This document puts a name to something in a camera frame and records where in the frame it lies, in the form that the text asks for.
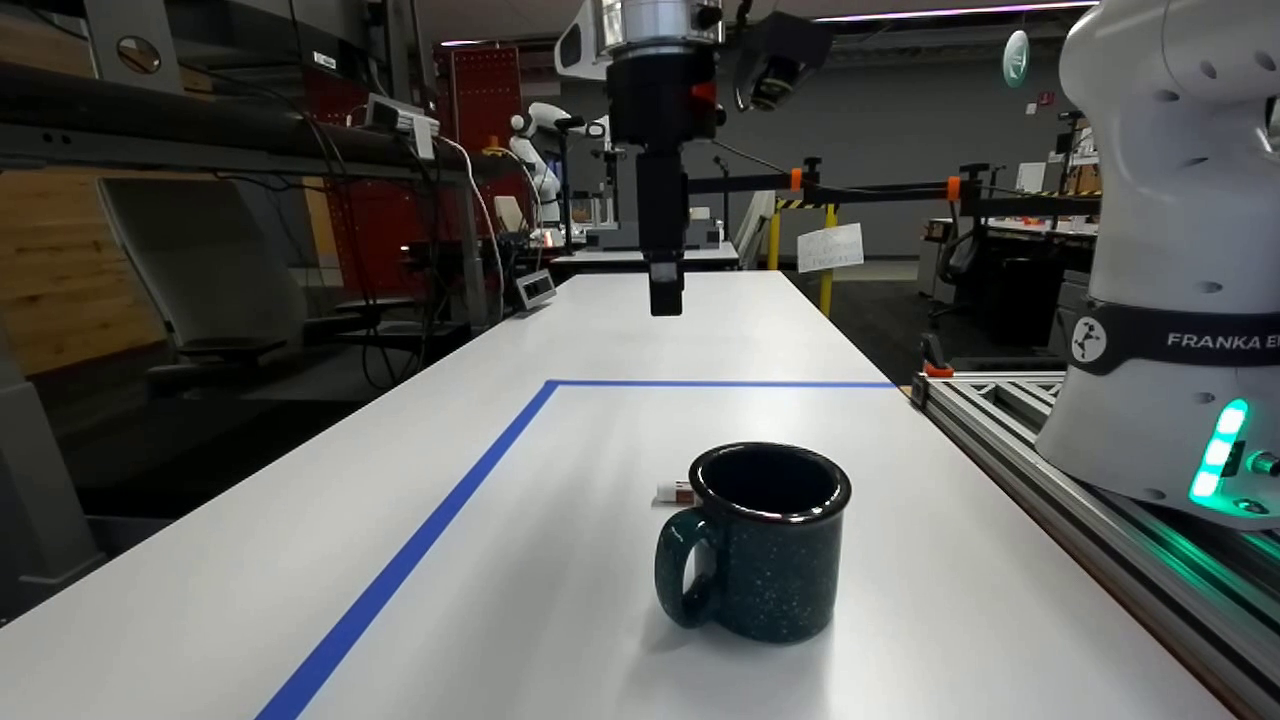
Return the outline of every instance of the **table surface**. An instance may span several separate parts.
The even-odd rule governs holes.
[[[674,628],[660,483],[853,475],[823,636]],[[575,276],[0,633],[0,717],[1225,717],[785,282]]]

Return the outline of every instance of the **metal rail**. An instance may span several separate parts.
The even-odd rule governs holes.
[[[918,379],[923,408],[1231,712],[1280,717],[1280,542],[1096,493],[1035,458],[1061,372]]]

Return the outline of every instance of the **green light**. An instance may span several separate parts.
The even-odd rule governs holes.
[[[1249,400],[1231,400],[1227,408],[1225,408],[1225,416],[1216,419],[1216,436],[1240,436],[1243,431],[1243,424],[1249,424]]]
[[[1236,454],[1236,442],[1240,442],[1243,424],[1249,424],[1249,400],[1236,396],[1216,416],[1216,431],[1213,431],[1213,442],[1204,449],[1204,459],[1202,459],[1202,474],[1191,479],[1191,500],[1202,509],[1216,509],[1216,513],[1225,509],[1216,493],[1225,489],[1225,470],[1231,464],[1231,454]]]
[[[1197,483],[1191,483],[1191,500],[1216,497],[1220,483],[1225,483],[1220,474],[1202,474]]]

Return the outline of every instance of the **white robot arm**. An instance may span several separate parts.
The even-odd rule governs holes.
[[[574,114],[558,104],[527,104],[523,116],[514,116],[510,155],[523,168],[533,189],[533,217],[538,225],[559,225],[559,178],[549,168],[546,151],[538,151],[538,134],[566,134]]]
[[[1280,528],[1276,0],[1099,0],[1067,96],[1104,161],[1091,307],[1040,458],[1122,497]]]

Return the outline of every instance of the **blue tape line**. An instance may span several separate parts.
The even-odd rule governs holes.
[[[558,379],[559,388],[789,388],[789,392],[882,392],[887,379]]]
[[[283,689],[259,709],[259,720],[299,717],[327,678],[347,660],[369,626],[394,603],[399,584],[437,549],[449,523],[468,509],[489,474],[510,458],[523,430],[546,411],[558,388],[792,388],[792,392],[882,392],[894,384],[811,384],[811,379],[549,379],[520,416],[489,443],[468,475],[437,503],[437,513],[406,542],[406,549],[375,574],[358,603],[332,626],[332,633],[310,652],[310,660],[283,682]]]
[[[489,443],[489,454],[468,470],[468,475],[441,500],[441,509],[409,538],[409,546],[385,563],[385,574],[362,592],[362,602],[332,626],[332,633],[314,649],[314,658],[283,682],[269,699],[259,720],[299,717],[327,678],[347,660],[369,626],[389,610],[411,570],[432,551],[455,513],[478,497],[489,474],[510,458],[520,431],[538,411],[558,396],[558,384],[546,384],[520,416]]]

